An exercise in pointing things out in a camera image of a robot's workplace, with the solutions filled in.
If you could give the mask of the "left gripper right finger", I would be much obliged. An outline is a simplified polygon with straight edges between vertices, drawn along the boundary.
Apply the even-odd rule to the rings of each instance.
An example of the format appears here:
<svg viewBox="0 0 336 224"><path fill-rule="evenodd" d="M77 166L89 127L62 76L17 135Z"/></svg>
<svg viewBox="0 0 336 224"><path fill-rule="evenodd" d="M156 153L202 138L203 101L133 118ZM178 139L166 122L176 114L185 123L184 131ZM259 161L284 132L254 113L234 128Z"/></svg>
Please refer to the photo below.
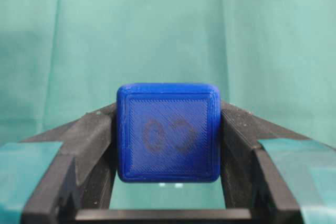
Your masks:
<svg viewBox="0 0 336 224"><path fill-rule="evenodd" d="M222 223L335 223L335 148L223 102Z"/></svg>

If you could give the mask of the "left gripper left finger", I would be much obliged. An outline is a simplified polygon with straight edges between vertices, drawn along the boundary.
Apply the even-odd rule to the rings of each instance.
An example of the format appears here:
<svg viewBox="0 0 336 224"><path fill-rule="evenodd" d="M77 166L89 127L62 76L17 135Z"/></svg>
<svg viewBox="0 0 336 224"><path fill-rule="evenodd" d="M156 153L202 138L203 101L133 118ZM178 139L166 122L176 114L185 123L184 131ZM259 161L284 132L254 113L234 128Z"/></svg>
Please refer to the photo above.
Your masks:
<svg viewBox="0 0 336 224"><path fill-rule="evenodd" d="M109 207L117 107L1 147L1 223L64 223Z"/></svg>

